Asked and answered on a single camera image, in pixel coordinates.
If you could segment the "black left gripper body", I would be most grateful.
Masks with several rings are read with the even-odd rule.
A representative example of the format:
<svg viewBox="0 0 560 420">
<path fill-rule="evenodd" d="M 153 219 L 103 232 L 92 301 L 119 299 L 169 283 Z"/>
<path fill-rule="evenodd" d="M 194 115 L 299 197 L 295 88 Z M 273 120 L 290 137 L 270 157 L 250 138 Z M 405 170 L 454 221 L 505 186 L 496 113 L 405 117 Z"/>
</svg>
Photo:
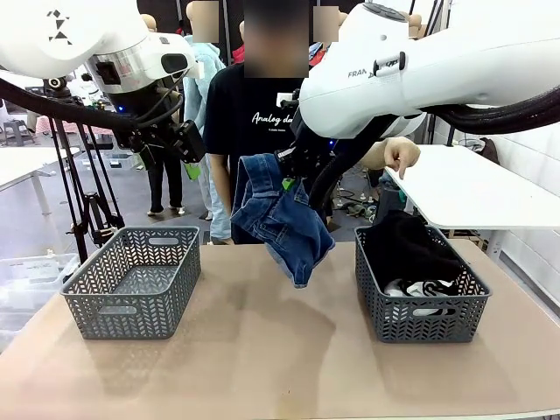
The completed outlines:
<svg viewBox="0 0 560 420">
<path fill-rule="evenodd" d="M 179 133 L 182 94 L 164 85 L 149 85 L 128 93 L 107 94 L 115 112 L 132 119 L 134 129 L 114 129 L 118 144 L 145 141 L 148 144 L 174 144 Z"/>
</svg>

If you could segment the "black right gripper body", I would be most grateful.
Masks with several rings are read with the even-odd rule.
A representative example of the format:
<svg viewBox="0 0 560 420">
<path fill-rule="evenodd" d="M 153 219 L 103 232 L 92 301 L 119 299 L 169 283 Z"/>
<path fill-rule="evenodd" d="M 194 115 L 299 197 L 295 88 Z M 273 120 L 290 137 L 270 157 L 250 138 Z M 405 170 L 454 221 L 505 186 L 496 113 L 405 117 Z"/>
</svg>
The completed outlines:
<svg viewBox="0 0 560 420">
<path fill-rule="evenodd" d="M 315 179 L 324 170 L 336 178 L 346 171 L 343 159 L 344 145 L 338 139 L 322 137 L 311 130 L 301 117 L 290 124 L 294 136 L 287 149 L 277 150 L 275 159 L 284 179 Z"/>
</svg>

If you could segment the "person's left hand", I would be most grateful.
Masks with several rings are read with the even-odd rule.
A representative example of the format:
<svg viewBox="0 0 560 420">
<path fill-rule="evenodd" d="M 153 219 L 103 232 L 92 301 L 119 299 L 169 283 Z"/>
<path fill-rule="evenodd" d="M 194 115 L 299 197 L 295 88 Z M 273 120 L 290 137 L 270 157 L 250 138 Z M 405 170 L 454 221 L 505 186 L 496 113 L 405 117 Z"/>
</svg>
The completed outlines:
<svg viewBox="0 0 560 420">
<path fill-rule="evenodd" d="M 404 179 L 405 172 L 417 163 L 420 154 L 419 147 L 406 137 L 391 137 L 385 142 L 385 165 L 395 171 L 399 179 Z"/>
</svg>

